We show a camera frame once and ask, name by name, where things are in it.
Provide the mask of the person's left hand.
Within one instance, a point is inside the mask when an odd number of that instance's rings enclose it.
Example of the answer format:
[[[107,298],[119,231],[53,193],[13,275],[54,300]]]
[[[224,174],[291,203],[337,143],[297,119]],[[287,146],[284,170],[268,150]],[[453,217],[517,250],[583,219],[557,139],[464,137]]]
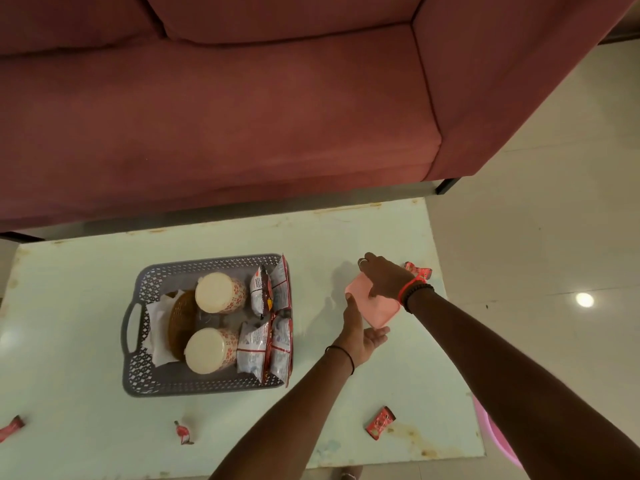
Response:
[[[355,361],[356,368],[358,368],[370,359],[371,355],[378,347],[387,341],[389,332],[389,327],[382,327],[380,329],[364,328],[363,331],[346,331],[344,330],[343,323],[343,327],[338,338],[332,344],[336,344],[347,349]]]

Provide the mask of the person's right hand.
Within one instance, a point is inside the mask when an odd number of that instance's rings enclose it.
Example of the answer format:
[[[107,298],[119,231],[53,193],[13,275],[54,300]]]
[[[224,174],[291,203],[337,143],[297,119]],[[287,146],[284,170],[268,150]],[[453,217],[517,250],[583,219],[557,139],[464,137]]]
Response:
[[[358,260],[358,267],[372,283],[380,287],[381,296],[396,301],[402,300],[407,286],[415,281],[414,275],[404,267],[370,252]]]

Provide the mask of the pink square plastic lid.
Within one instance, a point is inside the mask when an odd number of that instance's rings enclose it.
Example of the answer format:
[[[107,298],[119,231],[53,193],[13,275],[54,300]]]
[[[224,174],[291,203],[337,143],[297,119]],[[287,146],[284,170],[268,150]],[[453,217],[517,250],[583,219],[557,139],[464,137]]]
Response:
[[[372,282],[364,273],[359,273],[345,289],[352,295],[363,320],[375,329],[380,329],[399,312],[400,303],[384,296],[371,296]]]

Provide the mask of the person's right forearm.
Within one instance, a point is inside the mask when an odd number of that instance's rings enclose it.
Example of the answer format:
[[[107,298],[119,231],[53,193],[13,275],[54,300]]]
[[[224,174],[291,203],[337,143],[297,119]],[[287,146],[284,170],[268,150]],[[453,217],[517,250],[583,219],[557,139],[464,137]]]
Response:
[[[531,480],[640,480],[640,447],[544,367],[427,284],[401,303],[462,375]]]

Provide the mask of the person's left forearm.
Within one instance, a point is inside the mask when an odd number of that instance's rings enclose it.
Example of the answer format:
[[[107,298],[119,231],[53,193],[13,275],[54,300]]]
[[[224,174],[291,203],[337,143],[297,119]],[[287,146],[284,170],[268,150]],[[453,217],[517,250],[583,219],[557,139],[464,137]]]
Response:
[[[300,480],[351,377],[344,355],[329,352],[238,441],[209,480]]]

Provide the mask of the black thread wristband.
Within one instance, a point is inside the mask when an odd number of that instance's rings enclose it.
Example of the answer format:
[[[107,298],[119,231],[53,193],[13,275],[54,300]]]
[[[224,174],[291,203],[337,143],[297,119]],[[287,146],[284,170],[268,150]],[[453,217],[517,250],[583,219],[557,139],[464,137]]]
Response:
[[[351,368],[351,371],[350,371],[349,375],[352,376],[354,374],[355,370],[356,370],[356,366],[355,366],[355,361],[354,361],[352,355],[348,352],[348,350],[345,349],[342,346],[339,346],[339,345],[336,345],[336,344],[332,344],[332,345],[329,345],[329,346],[327,346],[325,348],[324,355],[331,354],[329,351],[340,351],[340,353],[342,355],[344,355],[344,357],[346,358],[346,361],[348,362],[348,364],[349,364],[349,366]]]

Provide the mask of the white red snack packet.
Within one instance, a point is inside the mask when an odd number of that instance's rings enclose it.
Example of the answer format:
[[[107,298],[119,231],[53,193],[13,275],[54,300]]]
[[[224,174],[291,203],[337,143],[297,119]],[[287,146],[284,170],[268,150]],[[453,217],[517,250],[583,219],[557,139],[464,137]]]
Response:
[[[267,377],[267,362],[270,354],[271,325],[244,322],[240,329],[236,348],[236,371],[250,374],[259,383]]]
[[[271,328],[269,373],[289,386],[293,363],[293,323],[291,317],[277,316]]]
[[[290,310],[292,307],[291,280],[289,265],[284,255],[270,272],[269,279],[273,291],[273,310],[275,312]]]
[[[270,318],[274,306],[273,288],[265,265],[259,265],[252,275],[249,291],[253,313],[262,321]]]

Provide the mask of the patterned paper cup white lid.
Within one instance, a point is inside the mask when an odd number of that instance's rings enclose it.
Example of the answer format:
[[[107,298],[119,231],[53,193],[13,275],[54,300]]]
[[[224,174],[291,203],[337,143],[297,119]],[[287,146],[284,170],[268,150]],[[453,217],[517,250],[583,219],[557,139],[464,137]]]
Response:
[[[239,333],[230,329],[203,328],[188,340],[184,356],[190,371],[212,374],[236,364]]]
[[[248,297],[244,282],[225,273],[200,277],[195,288],[196,304],[208,314],[232,314],[242,308]]]

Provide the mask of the brown woven coaster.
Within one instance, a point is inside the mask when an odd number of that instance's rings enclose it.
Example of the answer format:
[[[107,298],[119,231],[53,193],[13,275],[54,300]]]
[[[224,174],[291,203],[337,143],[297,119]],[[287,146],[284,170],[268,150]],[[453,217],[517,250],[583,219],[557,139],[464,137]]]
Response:
[[[185,350],[196,332],[197,315],[194,290],[187,290],[176,297],[168,318],[166,339],[169,351],[180,362],[186,361]]]

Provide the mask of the pink plastic bucket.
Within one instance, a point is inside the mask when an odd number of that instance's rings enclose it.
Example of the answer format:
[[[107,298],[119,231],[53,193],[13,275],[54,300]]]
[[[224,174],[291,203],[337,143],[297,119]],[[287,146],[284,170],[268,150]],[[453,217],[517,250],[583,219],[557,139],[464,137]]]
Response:
[[[524,468],[520,460],[518,459],[511,445],[508,443],[505,435],[501,432],[501,430],[498,428],[496,423],[494,423],[491,416],[489,416],[489,414],[484,409],[484,407],[480,404],[476,396],[473,395],[472,398],[473,398],[474,407],[476,410],[477,420],[483,432],[488,435],[488,437],[494,443],[496,448],[500,450],[500,452],[504,455],[505,458],[507,458],[512,464],[514,464],[514,466],[523,470]]]

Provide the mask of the white paper napkins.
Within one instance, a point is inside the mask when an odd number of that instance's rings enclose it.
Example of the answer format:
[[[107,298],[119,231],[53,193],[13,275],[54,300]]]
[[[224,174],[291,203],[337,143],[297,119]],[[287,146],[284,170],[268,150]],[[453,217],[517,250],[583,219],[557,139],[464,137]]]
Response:
[[[180,361],[169,348],[168,323],[176,301],[184,293],[185,291],[178,290],[173,297],[163,295],[159,301],[147,305],[150,329],[142,342],[142,347],[151,356],[155,367]]]

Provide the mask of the grey plastic basket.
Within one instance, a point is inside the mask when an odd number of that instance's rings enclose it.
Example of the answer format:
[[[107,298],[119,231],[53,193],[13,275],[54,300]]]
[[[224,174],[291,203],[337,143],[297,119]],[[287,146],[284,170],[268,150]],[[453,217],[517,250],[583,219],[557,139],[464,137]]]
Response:
[[[132,300],[123,317],[120,332],[124,355],[124,391],[132,397],[171,397],[284,386],[285,383],[270,372],[260,382],[252,374],[239,373],[235,365],[211,374],[196,374],[183,362],[155,366],[151,354],[142,347],[150,331],[147,306],[159,301],[161,295],[178,290],[194,290],[199,278],[213,272],[223,272],[248,284],[258,266],[265,266],[270,273],[281,259],[282,255],[267,253],[183,260],[143,268],[136,278]]]

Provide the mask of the maroon fabric sofa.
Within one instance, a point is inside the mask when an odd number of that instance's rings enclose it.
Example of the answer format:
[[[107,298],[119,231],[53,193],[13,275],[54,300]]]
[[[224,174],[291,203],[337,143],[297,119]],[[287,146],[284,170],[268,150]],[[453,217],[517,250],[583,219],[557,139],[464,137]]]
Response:
[[[636,0],[0,0],[0,235],[474,175]]]

